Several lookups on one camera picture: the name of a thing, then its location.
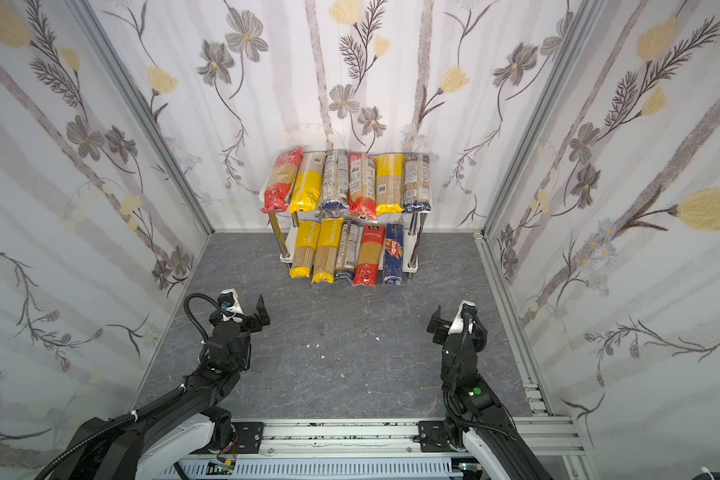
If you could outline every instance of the black cable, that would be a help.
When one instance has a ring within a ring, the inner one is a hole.
[[[190,477],[186,476],[178,462],[173,464],[173,468],[176,470],[176,473],[179,474],[179,478],[181,478],[181,480],[190,480]]]
[[[208,347],[206,346],[206,341],[208,340],[208,332],[206,332],[206,329],[202,328],[202,325],[200,322],[197,321],[197,318],[195,318],[195,315],[192,313],[192,310],[190,310],[190,300],[193,298],[201,298],[205,300],[206,302],[213,305],[213,307],[222,313],[222,315],[227,315],[230,312],[227,312],[223,308],[221,308],[221,305],[219,305],[218,302],[216,302],[213,298],[209,297],[205,293],[190,293],[189,295],[184,297],[184,313],[186,314],[186,318],[190,319],[192,324],[197,328],[197,331],[200,332],[200,336],[202,337],[202,349],[200,350],[200,356],[198,357],[198,361],[202,363],[202,358],[206,355],[206,351],[208,350]]]
[[[711,480],[710,474],[715,477],[715,480],[720,480],[720,472],[701,473],[693,477],[693,480]]]
[[[142,408],[141,410],[136,410],[136,416],[138,417],[147,417],[150,416],[156,412],[159,412],[160,410],[163,410],[164,408],[168,407],[170,404],[174,403],[179,397],[182,396],[182,394],[186,391],[186,387],[182,384],[179,389],[176,390],[176,392],[163,400],[160,403],[156,403],[152,406],[147,406]],[[105,434],[107,434],[110,430],[114,430],[115,428],[119,428],[122,426],[129,425],[131,423],[134,423],[136,420],[136,417],[134,417],[130,413],[126,413],[125,415],[121,415],[119,417],[113,418],[108,423],[104,424],[102,427],[99,427],[96,432],[91,433],[86,438],[83,438],[78,443],[72,445],[71,447],[68,447],[66,450],[64,450],[61,454],[59,454],[56,458],[50,461],[48,465],[45,466],[42,470],[40,470],[40,473],[38,476],[34,478],[34,480],[45,480],[45,478],[61,463],[66,460],[69,456],[72,456],[73,453],[75,453],[77,450],[80,450],[82,447],[85,447],[89,443],[91,443],[93,440],[96,440],[98,438],[103,437]]]
[[[451,406],[451,400],[448,399],[448,392],[445,391],[443,391],[443,404],[445,405],[445,411],[448,413],[448,416],[451,417],[451,419],[456,425],[460,427],[485,428],[486,430],[500,433],[501,435],[507,437],[509,440],[512,440],[514,442],[517,441],[515,437],[503,430],[501,426],[491,425],[489,423],[472,422],[471,420],[464,420],[459,414],[456,413],[455,410],[453,410],[453,407]]]

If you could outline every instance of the metal bracket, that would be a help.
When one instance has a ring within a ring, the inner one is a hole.
[[[425,420],[418,423],[418,436],[413,441],[421,444],[423,453],[453,452],[445,433],[445,424],[441,421]]]
[[[263,422],[234,422],[232,427],[237,432],[234,447],[235,454],[259,453],[259,446],[262,444],[262,434],[264,432]]]
[[[525,390],[526,398],[528,398],[531,415],[534,417],[550,416],[550,413],[547,410],[547,404],[544,403],[544,398],[541,396],[541,390],[539,390],[538,384],[524,383],[523,389]]]

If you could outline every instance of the red pasta package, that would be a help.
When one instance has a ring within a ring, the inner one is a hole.
[[[358,265],[355,269],[353,285],[376,286],[378,261],[382,257],[386,231],[386,226],[365,225],[362,228],[360,254],[358,255]]]
[[[302,162],[304,148],[296,147],[277,158],[264,189],[264,214],[280,214],[288,210],[293,181]]]
[[[349,154],[349,216],[376,220],[376,163],[366,154]]]

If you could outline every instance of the pasta package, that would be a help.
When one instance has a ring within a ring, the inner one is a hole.
[[[376,157],[376,215],[403,211],[403,154]]]
[[[296,147],[280,154],[277,158],[264,188],[262,213],[280,214],[288,210],[288,200],[290,200],[293,181],[296,179],[303,153],[302,147]]]
[[[296,233],[296,248],[293,251],[293,264],[291,265],[291,278],[299,276],[309,277],[312,271],[312,262],[315,259],[315,249],[320,235],[320,224],[303,221]]]
[[[378,260],[384,248],[384,233],[387,228],[379,225],[365,225],[362,228],[360,254],[353,285],[376,286]]]
[[[403,211],[406,214],[432,211],[429,190],[429,155],[405,154]]]
[[[355,258],[357,257],[359,239],[359,225],[347,222],[342,226],[342,238],[339,241],[338,253],[336,254],[335,278],[346,278],[350,282],[354,281]]]
[[[309,212],[317,208],[322,185],[322,167],[325,161],[324,151],[304,154],[302,164],[298,168],[296,183],[293,185],[293,199],[288,208],[290,213]]]
[[[320,236],[317,239],[315,252],[315,273],[312,283],[333,283],[333,274],[336,271],[336,255],[338,243],[342,238],[343,218],[324,218],[320,226]]]
[[[376,220],[376,165],[371,155],[349,154],[349,216]]]
[[[328,153],[326,168],[322,173],[323,210],[349,209],[349,152],[334,150]]]
[[[400,224],[387,224],[384,238],[384,283],[403,283],[403,238],[405,228]]]

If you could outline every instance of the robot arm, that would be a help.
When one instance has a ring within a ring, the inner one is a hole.
[[[454,450],[466,448],[490,478],[551,480],[514,428],[507,409],[478,373],[477,354],[486,347],[487,335],[475,304],[462,301],[452,322],[440,315],[439,306],[427,331],[433,334],[433,342],[443,346],[440,377],[448,413],[444,441]]]
[[[216,308],[209,318],[214,327],[211,336],[189,310],[189,300],[198,297]],[[269,314],[259,297],[256,313],[243,315],[234,290],[222,292],[218,302],[193,293],[185,298],[184,307],[204,339],[195,371],[177,390],[138,410],[109,421],[88,420],[36,480],[48,474],[52,480],[153,478],[198,448],[211,444],[221,450],[229,444],[230,413],[215,405],[231,393],[240,371],[250,368],[250,334],[269,325]]]

